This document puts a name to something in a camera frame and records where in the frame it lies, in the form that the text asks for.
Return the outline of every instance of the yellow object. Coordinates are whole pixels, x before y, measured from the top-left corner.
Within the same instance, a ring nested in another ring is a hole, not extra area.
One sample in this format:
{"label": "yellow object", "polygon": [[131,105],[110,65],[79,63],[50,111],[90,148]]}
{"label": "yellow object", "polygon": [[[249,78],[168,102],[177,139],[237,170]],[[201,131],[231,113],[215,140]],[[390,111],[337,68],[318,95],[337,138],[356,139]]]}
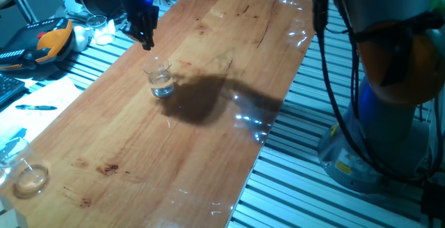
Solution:
{"label": "yellow object", "polygon": [[338,168],[340,171],[346,173],[347,175],[350,174],[351,168],[349,165],[346,165],[345,163],[341,161],[337,161],[337,164],[335,165],[336,168]]}
{"label": "yellow object", "polygon": [[336,123],[331,127],[331,140],[333,139],[338,129],[339,129],[339,123]]}

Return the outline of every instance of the clear glass cup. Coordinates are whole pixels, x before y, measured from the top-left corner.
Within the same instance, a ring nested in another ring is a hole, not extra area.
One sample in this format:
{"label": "clear glass cup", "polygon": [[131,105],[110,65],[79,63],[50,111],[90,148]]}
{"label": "clear glass cup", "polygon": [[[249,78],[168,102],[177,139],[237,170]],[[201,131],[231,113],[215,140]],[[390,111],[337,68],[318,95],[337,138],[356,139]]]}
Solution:
{"label": "clear glass cup", "polygon": [[165,58],[150,58],[144,64],[144,72],[148,75],[148,82],[156,97],[168,97],[172,94],[175,86],[173,76],[170,72],[172,63]]}
{"label": "clear glass cup", "polygon": [[86,25],[93,30],[92,38],[98,45],[106,45],[114,41],[115,33],[110,29],[113,26],[108,25],[107,18],[105,16],[92,16],[86,21]]}
{"label": "clear glass cup", "polygon": [[46,186],[49,175],[42,159],[31,149],[29,142],[15,138],[0,145],[0,170],[7,180],[13,180],[14,195],[30,198]]}

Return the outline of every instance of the wood grain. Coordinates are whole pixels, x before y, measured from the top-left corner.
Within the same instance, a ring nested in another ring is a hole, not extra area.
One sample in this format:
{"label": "wood grain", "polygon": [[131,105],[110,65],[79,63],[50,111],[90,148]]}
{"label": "wood grain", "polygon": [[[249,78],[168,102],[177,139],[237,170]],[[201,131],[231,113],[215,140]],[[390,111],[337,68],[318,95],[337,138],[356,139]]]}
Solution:
{"label": "wood grain", "polygon": [[[29,227],[224,227],[314,33],[311,0],[179,0],[31,144]],[[157,99],[142,66],[168,58]]]}

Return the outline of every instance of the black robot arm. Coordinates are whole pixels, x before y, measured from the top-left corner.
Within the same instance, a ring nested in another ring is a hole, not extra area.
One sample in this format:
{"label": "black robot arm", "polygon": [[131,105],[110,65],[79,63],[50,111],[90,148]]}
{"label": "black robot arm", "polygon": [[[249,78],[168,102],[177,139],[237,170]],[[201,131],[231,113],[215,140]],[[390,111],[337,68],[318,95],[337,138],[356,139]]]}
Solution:
{"label": "black robot arm", "polygon": [[153,6],[154,0],[120,0],[122,9],[127,13],[128,24],[122,31],[145,50],[153,46],[153,30],[157,27],[159,7]]}

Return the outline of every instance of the striped floor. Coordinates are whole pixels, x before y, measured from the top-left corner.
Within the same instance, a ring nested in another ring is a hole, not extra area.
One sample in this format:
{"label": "striped floor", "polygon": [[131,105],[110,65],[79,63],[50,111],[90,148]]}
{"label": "striped floor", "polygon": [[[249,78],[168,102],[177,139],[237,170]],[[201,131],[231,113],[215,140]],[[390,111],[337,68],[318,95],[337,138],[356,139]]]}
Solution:
{"label": "striped floor", "polygon": [[[329,28],[344,30],[330,4]],[[168,8],[161,8],[161,15]],[[339,107],[349,102],[350,45],[347,35],[326,33],[326,58]],[[420,214],[422,190],[409,187],[402,195],[361,195],[350,191],[320,167],[317,145],[335,123],[325,91],[317,38],[296,74],[284,105],[247,178],[232,216],[230,228],[241,227],[440,227],[429,225]],[[133,43],[122,33],[105,47],[93,44],[81,54],[71,54],[63,67],[80,90],[85,90]],[[39,82],[33,92],[50,82]]]}

